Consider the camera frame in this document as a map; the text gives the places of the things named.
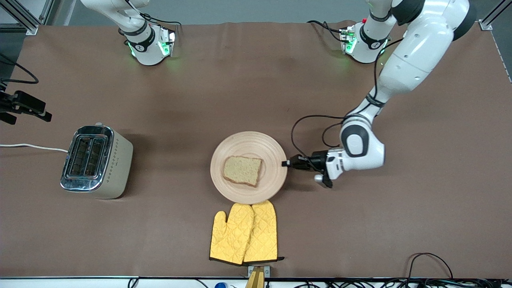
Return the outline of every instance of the brown table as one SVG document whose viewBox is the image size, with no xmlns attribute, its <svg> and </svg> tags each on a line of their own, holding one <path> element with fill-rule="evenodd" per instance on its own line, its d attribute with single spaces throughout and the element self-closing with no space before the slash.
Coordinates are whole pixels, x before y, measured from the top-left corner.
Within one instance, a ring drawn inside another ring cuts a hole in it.
<svg viewBox="0 0 512 288">
<path fill-rule="evenodd" d="M 135 152 L 124 197 L 96 200 L 60 188 L 64 153 L 1 149 L 0 275 L 244 275 L 208 260 L 214 214 L 231 206 L 210 180 L 217 144 L 254 130 L 291 156 L 295 120 L 343 115 L 373 86 L 372 65 L 308 24 L 184 26 L 178 37 L 176 58 L 154 67 L 130 56 L 116 27 L 40 27 L 26 38 L 18 61 L 40 83 L 9 90 L 46 101 L 54 117 L 2 124 L 1 143 L 67 148 L 100 121 Z M 510 277 L 511 92 L 491 34 L 474 26 L 375 121 L 384 167 L 348 172 L 332 190 L 290 171 L 272 199 L 286 257 L 273 275 L 404 276 L 412 254 L 432 252 L 455 277 Z M 304 121 L 297 143 L 324 149 L 331 123 Z M 446 273 L 425 258 L 414 276 Z"/>
</svg>

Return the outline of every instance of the oven mitt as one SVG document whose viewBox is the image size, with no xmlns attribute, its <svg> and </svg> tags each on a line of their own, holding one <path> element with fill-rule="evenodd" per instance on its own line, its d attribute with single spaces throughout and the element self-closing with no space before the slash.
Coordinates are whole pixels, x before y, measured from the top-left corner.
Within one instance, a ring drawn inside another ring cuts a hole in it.
<svg viewBox="0 0 512 288">
<path fill-rule="evenodd" d="M 252 205 L 254 224 L 252 225 L 249 247 L 245 251 L 244 265 L 275 262 L 278 258 L 278 229 L 274 206 L 270 201 Z"/>
<path fill-rule="evenodd" d="M 241 265 L 254 222 L 251 206 L 235 203 L 229 212 L 219 211 L 215 215 L 211 233 L 210 260 Z"/>
</svg>

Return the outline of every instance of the plate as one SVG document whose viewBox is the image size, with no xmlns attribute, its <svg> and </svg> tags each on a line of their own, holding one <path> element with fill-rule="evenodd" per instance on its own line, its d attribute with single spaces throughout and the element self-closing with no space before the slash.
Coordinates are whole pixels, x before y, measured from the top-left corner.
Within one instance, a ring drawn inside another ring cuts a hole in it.
<svg viewBox="0 0 512 288">
<path fill-rule="evenodd" d="M 258 184 L 251 187 L 224 179 L 224 162 L 230 156 L 244 156 L 263 160 Z M 224 139 L 211 157 L 210 175 L 215 187 L 224 197 L 241 204 L 256 204 L 272 198 L 283 186 L 287 167 L 283 148 L 272 137 L 254 131 L 240 132 Z"/>
</svg>

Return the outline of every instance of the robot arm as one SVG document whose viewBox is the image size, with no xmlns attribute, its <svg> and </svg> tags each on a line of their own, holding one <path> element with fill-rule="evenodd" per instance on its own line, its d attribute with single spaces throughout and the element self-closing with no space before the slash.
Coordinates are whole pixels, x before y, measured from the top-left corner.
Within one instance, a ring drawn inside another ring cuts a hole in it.
<svg viewBox="0 0 512 288">
<path fill-rule="evenodd" d="M 150 0 L 81 0 L 84 6 L 112 20 L 128 39 L 132 55 L 143 65 L 156 65 L 170 56 L 174 31 L 149 23 L 138 8 Z"/>
<path fill-rule="evenodd" d="M 331 180 L 344 171 L 384 165 L 385 147 L 372 131 L 374 118 L 391 97 L 411 92 L 423 82 L 451 42 L 465 34 L 476 17 L 468 0 L 393 0 L 390 11 L 399 25 L 409 24 L 407 32 L 383 67 L 376 87 L 343 120 L 339 135 L 343 148 L 314 152 L 309 159 L 295 156 L 284 166 L 321 172 L 315 181 L 331 188 Z"/>
</svg>

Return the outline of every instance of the toaster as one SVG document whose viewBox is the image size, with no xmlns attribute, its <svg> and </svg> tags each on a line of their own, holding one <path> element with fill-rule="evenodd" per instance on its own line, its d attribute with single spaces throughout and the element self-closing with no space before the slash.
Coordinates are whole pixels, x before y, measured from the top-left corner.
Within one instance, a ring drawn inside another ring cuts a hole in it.
<svg viewBox="0 0 512 288">
<path fill-rule="evenodd" d="M 60 185 L 99 199 L 121 196 L 132 164 L 133 145 L 110 127 L 97 123 L 76 131 Z"/>
</svg>

